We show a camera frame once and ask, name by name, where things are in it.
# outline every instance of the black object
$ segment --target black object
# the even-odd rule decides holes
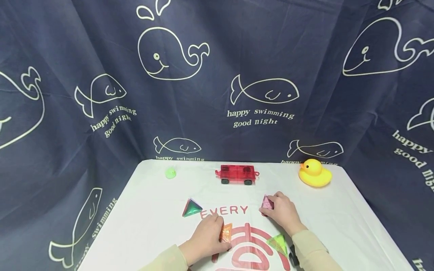
[[[295,248],[295,246],[292,245],[292,246],[289,248],[289,250],[290,250],[291,252],[289,253],[288,257],[289,257],[289,259],[291,260],[291,262],[293,263],[293,266],[299,266],[299,265],[300,265],[300,262],[299,262],[299,260],[298,260],[298,258],[297,258],[297,255],[296,255],[296,248]]]

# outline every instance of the left hand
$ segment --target left hand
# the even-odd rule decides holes
[[[218,214],[204,218],[189,240],[179,246],[182,254],[190,266],[198,260],[232,248],[230,243],[220,243],[219,237],[223,227],[223,217]]]

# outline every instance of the whale drawing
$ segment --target whale drawing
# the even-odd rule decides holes
[[[98,211],[99,201],[101,200],[102,188],[93,188],[87,200],[84,202],[79,214],[77,215],[74,228],[72,229],[72,240],[68,244],[59,244],[51,241],[48,246],[48,256],[52,261],[61,262],[63,268],[70,268],[74,265],[74,247],[85,236],[92,225],[95,214]],[[56,257],[56,252],[66,250],[67,257]]]
[[[434,131],[434,98],[424,102],[419,112],[408,120],[407,131],[426,124]]]
[[[243,88],[240,75],[237,75],[232,80],[231,89],[230,102],[233,105],[235,105],[241,94],[266,104],[284,104],[299,97],[296,85],[283,78],[265,79]]]
[[[40,82],[38,71],[31,66],[27,68],[27,73],[21,74],[21,87],[0,71],[0,87],[5,90],[1,94],[0,150],[30,134],[44,119],[45,102]]]
[[[327,142],[311,146],[300,146],[299,142],[300,140],[291,141],[287,153],[288,158],[290,158],[297,150],[307,155],[327,159],[344,153],[342,145],[338,142]]]
[[[377,28],[388,31],[378,37]],[[388,35],[396,35],[396,40],[388,39]],[[430,56],[434,52],[434,39],[421,38],[408,40],[399,50],[401,37],[401,24],[393,17],[383,17],[370,23],[348,51],[342,67],[343,75],[361,76],[400,71],[415,63],[423,53]]]
[[[163,148],[176,153],[196,153],[201,147],[188,138],[172,138],[166,143],[162,143],[158,137],[154,138],[155,151],[160,153]]]
[[[164,2],[162,0],[155,2],[158,16],[170,4],[170,1]],[[151,9],[143,5],[137,7],[136,14],[142,20],[155,20]],[[178,36],[170,29],[155,26],[146,29],[140,35],[137,51],[141,65],[149,76],[160,80],[177,81],[189,79],[200,71],[204,56],[210,55],[210,46],[206,42],[190,45],[186,52],[187,58]]]
[[[392,8],[393,5],[393,1],[394,0],[380,0],[380,2],[378,3],[377,8],[379,10],[389,10]],[[399,5],[399,3],[401,3],[403,0],[396,0],[395,1],[395,6]]]
[[[81,105],[84,115],[93,118],[93,105],[103,104],[108,101],[120,99],[127,95],[127,91],[121,84],[109,74],[101,74],[95,77],[90,84],[90,92],[83,93],[77,86],[74,92],[76,102]]]

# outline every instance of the navy blue backdrop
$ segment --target navy blue backdrop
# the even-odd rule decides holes
[[[76,270],[145,159],[343,166],[434,270],[434,2],[0,3],[0,269]]]

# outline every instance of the table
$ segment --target table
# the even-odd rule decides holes
[[[254,165],[260,175],[251,186],[223,185],[215,176],[221,164]],[[169,167],[176,170],[173,179],[164,175]],[[192,271],[253,267],[288,270],[286,261],[261,242],[281,231],[258,211],[264,194],[278,190],[295,203],[301,220],[344,270],[413,270],[344,169],[335,165],[324,167],[333,173],[333,179],[318,189],[300,181],[298,164],[143,161],[79,270],[135,271],[172,244],[183,243],[201,218],[215,211],[223,216],[225,224],[233,224],[232,240],[238,238],[239,244],[219,255],[215,263],[204,259],[195,264]],[[203,211],[184,218],[182,212],[189,198]],[[286,240],[289,248],[291,241],[289,237]]]

